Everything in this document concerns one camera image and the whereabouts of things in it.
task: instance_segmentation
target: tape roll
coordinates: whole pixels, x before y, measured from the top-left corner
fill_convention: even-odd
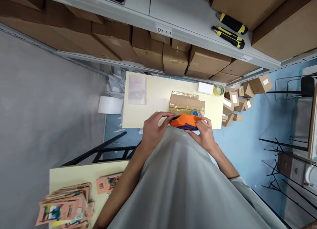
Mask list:
[[[214,95],[215,96],[222,96],[225,94],[225,88],[222,85],[214,87]]]

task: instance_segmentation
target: person's right hand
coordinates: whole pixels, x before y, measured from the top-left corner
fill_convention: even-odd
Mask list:
[[[189,130],[185,130],[185,132],[187,132],[210,155],[213,155],[220,148],[215,142],[210,119],[203,117],[202,120],[196,122],[196,126],[200,132],[199,135]]]

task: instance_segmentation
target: gray wall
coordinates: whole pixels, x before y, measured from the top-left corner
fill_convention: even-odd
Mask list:
[[[105,77],[0,31],[0,228],[34,228],[49,169],[103,142],[105,90]]]

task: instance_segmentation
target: hand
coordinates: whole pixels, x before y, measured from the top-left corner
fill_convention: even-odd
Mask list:
[[[159,127],[159,120],[166,116],[167,118]],[[174,116],[175,114],[170,112],[155,112],[148,120],[145,120],[141,142],[141,145],[145,150],[152,152],[157,147],[164,136],[167,125]]]
[[[210,155],[213,155],[216,151],[220,150],[214,139],[210,119],[203,117],[202,120],[196,122],[196,126],[200,132],[199,135],[189,130],[185,130],[185,132],[187,132]]]

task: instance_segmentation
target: stack of cards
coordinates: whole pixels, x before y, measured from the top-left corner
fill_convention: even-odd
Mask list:
[[[94,208],[90,195],[91,182],[88,182],[64,187],[46,196],[39,203],[35,226],[51,222],[54,229],[88,228]]]

